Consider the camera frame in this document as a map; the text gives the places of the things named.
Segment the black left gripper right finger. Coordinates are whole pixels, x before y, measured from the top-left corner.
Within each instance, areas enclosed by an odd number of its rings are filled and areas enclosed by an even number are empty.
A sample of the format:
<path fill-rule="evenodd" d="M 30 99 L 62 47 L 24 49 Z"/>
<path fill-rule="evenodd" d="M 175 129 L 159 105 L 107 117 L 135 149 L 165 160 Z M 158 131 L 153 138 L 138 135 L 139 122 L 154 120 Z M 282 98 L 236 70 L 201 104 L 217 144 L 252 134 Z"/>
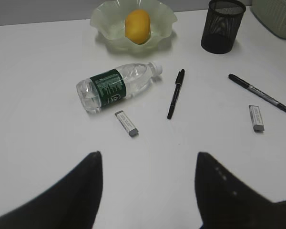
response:
<path fill-rule="evenodd" d="M 266 199 L 210 153 L 197 155 L 194 189 L 203 229 L 286 229 L 286 200 Z"/>

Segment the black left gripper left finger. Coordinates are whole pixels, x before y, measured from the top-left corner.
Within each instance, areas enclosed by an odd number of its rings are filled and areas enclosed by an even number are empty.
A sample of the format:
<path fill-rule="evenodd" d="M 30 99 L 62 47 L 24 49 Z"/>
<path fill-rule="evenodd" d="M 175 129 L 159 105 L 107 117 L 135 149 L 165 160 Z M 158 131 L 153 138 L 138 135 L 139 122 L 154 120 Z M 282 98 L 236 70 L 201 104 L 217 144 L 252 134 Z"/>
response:
<path fill-rule="evenodd" d="M 102 155 L 89 153 L 26 204 L 0 216 L 0 229 L 91 229 L 102 198 Z"/>

